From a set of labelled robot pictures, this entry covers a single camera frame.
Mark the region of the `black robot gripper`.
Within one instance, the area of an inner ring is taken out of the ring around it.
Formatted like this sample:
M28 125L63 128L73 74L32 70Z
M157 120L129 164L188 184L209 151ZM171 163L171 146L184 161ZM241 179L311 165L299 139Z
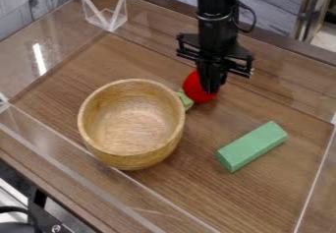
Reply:
M237 13L197 13L199 32L177 34L177 55L196 62L208 94L219 92L228 73L252 76L253 55L237 41L237 18Z

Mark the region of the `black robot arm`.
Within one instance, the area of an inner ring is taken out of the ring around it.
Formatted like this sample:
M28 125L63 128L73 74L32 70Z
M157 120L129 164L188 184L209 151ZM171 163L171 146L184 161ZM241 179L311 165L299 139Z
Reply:
M249 6L240 0L197 0L197 33L177 35L177 55L196 62L201 88L207 93L217 93L225 84L228 74L249 78L252 76L252 52L239 43L239 33L251 32L239 25L239 9L256 16Z

